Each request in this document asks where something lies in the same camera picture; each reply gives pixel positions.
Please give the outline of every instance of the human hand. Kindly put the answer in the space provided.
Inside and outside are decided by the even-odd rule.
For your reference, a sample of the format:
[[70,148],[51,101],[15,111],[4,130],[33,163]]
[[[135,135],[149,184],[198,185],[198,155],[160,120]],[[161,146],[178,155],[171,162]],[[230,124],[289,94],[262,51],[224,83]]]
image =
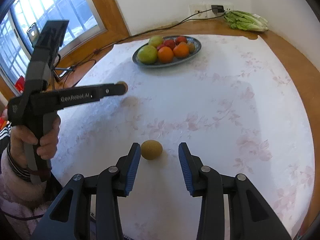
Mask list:
[[[37,149],[37,154],[43,160],[49,160],[54,157],[57,151],[59,125],[61,119],[58,116],[53,124],[53,129],[40,138],[40,147]],[[17,125],[11,128],[10,133],[11,149],[10,154],[15,162],[23,169],[27,167],[27,160],[24,154],[23,142],[37,145],[38,139],[36,136],[24,125]]]

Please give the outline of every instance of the wall socket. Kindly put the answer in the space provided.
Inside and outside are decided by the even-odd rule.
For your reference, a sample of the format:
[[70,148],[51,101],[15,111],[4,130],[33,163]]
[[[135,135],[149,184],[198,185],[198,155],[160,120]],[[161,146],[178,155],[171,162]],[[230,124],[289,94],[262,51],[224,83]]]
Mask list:
[[[230,2],[221,2],[221,1],[205,3],[206,10],[211,9],[211,5],[223,5],[224,10],[226,11],[226,13],[229,12],[229,11],[234,10],[234,6],[233,6],[232,3],[230,3]],[[213,17],[221,16],[222,13],[214,14],[212,11],[208,11],[207,15],[208,15],[208,18],[213,18]]]
[[[189,8],[190,8],[191,15],[197,12],[203,12],[208,10],[205,4],[190,4]],[[207,18],[208,18],[207,12],[199,13],[197,15],[192,16],[192,19],[207,19]]]

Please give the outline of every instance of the green pear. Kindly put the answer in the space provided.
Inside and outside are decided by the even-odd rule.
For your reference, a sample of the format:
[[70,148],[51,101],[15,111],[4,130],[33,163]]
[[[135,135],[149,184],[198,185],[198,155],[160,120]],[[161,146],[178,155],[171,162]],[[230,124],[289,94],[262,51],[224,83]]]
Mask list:
[[157,54],[158,54],[158,51],[155,47],[151,45],[146,45],[146,46],[143,46],[141,49],[139,49],[138,59],[143,64],[153,64],[157,60]]
[[161,36],[152,36],[149,40],[149,45],[154,46],[155,48],[161,45],[164,42],[164,39]]

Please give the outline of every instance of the fruit plate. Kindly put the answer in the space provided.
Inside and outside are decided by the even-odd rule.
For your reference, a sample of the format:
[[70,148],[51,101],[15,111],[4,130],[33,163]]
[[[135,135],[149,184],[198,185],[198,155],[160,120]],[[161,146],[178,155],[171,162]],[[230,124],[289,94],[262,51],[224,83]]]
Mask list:
[[[177,37],[179,37],[179,35],[177,36],[167,36],[167,37],[163,37],[164,40],[175,40]],[[174,65],[177,65],[177,64],[180,64],[182,62],[185,62],[187,60],[190,60],[192,59],[198,52],[199,50],[201,49],[201,43],[200,41],[198,41],[197,39],[195,38],[192,38],[192,37],[189,37],[189,36],[185,36],[188,40],[188,43],[189,42],[192,42],[196,49],[193,53],[190,53],[189,56],[185,57],[185,58],[176,58],[174,57],[172,62],[170,63],[161,63],[158,59],[155,63],[153,64],[150,64],[150,65],[147,65],[147,64],[143,64],[142,62],[140,62],[140,60],[138,60],[138,52],[139,52],[139,49],[141,49],[143,46],[145,45],[148,45],[148,43],[142,45],[139,49],[136,50],[136,52],[133,54],[132,56],[132,60],[135,64],[137,64],[138,66],[141,66],[141,67],[146,67],[146,68],[160,68],[160,67],[170,67],[170,66],[174,66]]]

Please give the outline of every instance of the black sleeve with white stripes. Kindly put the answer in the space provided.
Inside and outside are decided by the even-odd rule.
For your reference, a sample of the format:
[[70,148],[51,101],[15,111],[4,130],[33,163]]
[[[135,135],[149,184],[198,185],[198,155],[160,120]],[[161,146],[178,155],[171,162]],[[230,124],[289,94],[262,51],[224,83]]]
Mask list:
[[31,182],[30,173],[26,170],[21,168],[15,160],[12,158],[10,153],[10,132],[11,132],[11,123],[7,124],[1,131],[0,131],[0,155],[2,152],[7,148],[7,156],[9,160],[9,165],[13,172],[21,179]]

